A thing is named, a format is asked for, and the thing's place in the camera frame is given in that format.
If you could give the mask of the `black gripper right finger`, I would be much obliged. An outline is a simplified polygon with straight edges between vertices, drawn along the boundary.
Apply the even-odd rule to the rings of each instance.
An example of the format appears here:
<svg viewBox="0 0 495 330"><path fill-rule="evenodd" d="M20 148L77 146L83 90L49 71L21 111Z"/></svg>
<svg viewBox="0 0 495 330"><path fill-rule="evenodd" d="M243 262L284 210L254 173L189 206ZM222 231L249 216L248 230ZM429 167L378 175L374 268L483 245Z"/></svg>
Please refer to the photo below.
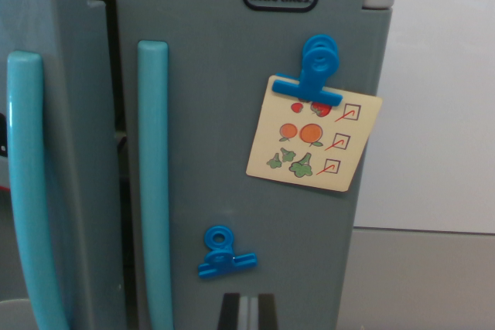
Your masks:
<svg viewBox="0 0 495 330"><path fill-rule="evenodd" d="M248 300L249 330L278 330L277 308L273 294L259 294Z"/></svg>

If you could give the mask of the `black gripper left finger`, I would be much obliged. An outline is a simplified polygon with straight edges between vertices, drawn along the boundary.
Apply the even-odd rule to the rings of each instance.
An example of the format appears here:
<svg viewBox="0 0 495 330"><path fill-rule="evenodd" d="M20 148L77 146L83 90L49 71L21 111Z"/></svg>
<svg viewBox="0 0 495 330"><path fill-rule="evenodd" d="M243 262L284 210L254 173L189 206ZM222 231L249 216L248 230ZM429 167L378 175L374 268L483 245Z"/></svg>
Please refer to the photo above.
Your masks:
<svg viewBox="0 0 495 330"><path fill-rule="evenodd" d="M248 297L239 293L223 296L217 330L248 329Z"/></svg>

